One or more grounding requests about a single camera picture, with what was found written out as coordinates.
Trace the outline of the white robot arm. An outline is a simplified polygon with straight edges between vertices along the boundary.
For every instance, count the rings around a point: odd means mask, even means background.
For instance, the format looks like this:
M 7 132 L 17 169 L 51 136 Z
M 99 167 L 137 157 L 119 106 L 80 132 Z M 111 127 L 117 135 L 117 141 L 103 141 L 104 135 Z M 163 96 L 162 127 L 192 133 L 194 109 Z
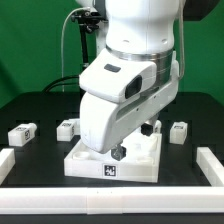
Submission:
M 124 138 L 176 97 L 184 48 L 174 49 L 175 21 L 199 21 L 220 0 L 105 0 L 105 48 L 80 75 L 81 141 L 116 160 Z

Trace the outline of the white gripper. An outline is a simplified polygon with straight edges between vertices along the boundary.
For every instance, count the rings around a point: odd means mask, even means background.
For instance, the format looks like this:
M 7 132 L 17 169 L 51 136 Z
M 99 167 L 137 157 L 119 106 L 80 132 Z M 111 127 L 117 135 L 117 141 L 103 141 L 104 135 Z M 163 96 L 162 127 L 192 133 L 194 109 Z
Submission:
M 121 161 L 126 157 L 126 148 L 120 145 L 124 138 L 143 123 L 141 133 L 153 133 L 153 126 L 145 122 L 175 98 L 178 72 L 174 61 L 167 84 L 157 87 L 153 63 L 91 64 L 80 76 L 85 90 L 80 104 L 82 142 L 101 154 L 112 149 L 112 158 Z

